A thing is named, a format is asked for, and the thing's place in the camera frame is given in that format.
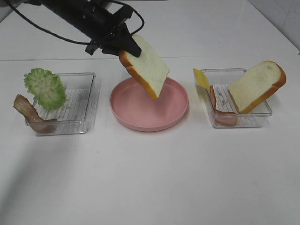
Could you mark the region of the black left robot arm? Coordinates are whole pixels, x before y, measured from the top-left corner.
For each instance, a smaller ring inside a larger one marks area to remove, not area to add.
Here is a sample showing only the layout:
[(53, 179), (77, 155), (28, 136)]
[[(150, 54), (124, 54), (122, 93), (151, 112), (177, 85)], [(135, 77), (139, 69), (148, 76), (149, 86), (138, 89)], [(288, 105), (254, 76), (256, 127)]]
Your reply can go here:
[(125, 3), (115, 13), (107, 11), (114, 0), (42, 0), (41, 4), (88, 36), (91, 41), (85, 51), (92, 55), (97, 49), (102, 53), (118, 55), (125, 50), (139, 57), (142, 50), (133, 39), (125, 21), (135, 10)]

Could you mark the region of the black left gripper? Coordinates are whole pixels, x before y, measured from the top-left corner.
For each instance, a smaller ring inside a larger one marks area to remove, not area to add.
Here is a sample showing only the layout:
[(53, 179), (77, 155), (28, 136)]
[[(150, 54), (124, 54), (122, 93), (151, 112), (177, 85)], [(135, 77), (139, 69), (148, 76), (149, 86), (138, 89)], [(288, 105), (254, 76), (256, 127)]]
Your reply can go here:
[(100, 48), (103, 54), (119, 56), (119, 53), (124, 50), (139, 57), (142, 50), (125, 24), (133, 13), (132, 8), (122, 6), (112, 14), (105, 9), (106, 6), (106, 4), (88, 4), (85, 8), (85, 19), (89, 26), (88, 35), (91, 38), (85, 51), (92, 55)]

